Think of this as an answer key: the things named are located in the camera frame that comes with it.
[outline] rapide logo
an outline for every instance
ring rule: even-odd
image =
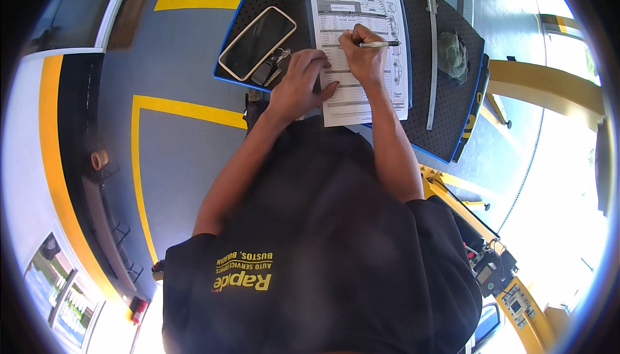
[[[271,281],[271,273],[248,274],[248,271],[268,271],[274,263],[274,253],[230,252],[215,263],[215,273],[241,269],[239,273],[229,273],[217,277],[213,283],[213,292],[221,292],[224,288],[237,285],[252,287],[257,291],[267,291]]]
[[[253,287],[257,291],[267,291],[270,281],[271,273],[268,273],[263,278],[263,275],[246,275],[245,271],[242,270],[241,273],[229,273],[226,276],[216,278],[213,283],[213,292],[221,292],[224,290],[224,287],[230,285]]]

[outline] red fire extinguisher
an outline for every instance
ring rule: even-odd
[[[138,304],[136,305],[136,311],[134,311],[133,315],[131,316],[131,321],[133,322],[134,326],[142,323],[142,318],[144,317],[146,306],[147,303],[144,300],[140,299],[138,301]]]

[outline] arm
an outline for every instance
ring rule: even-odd
[[[274,88],[267,110],[252,131],[224,165],[203,199],[193,236],[220,234],[226,215],[239,203],[259,172],[278,135],[294,119],[320,106],[334,95],[338,83],[332,83],[318,95],[313,94],[320,68],[329,68],[327,56],[320,50],[302,50],[292,55],[282,82]]]
[[[363,25],[340,36],[351,73],[366,91],[373,114],[375,167],[383,187],[401,202],[424,199],[418,159],[402,129],[383,79],[387,48],[361,48],[360,42],[383,40]]]

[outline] t-shirt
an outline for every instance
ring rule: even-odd
[[[450,211],[400,203],[344,127],[296,122],[218,235],[166,252],[173,353],[456,354],[482,296]]]

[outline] table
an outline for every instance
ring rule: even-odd
[[[435,119],[433,129],[429,131],[426,125],[431,79],[431,35],[427,2],[426,0],[403,0],[403,2],[411,41],[413,103],[407,120],[401,123],[407,138],[415,148],[444,163],[449,163],[454,158],[470,110],[476,100],[484,40],[457,10],[444,0],[437,0],[437,33],[456,32],[461,37],[468,50],[469,75],[464,84],[457,85],[448,75],[438,71]],[[297,22],[297,31],[285,41],[283,47],[290,48],[293,52],[313,47],[309,27],[311,20],[308,19],[306,0],[242,0],[220,51],[269,6],[277,6]],[[234,79],[217,62],[213,75],[217,79],[258,88],[251,79],[245,82]],[[281,78],[277,78],[269,89],[273,89]]]

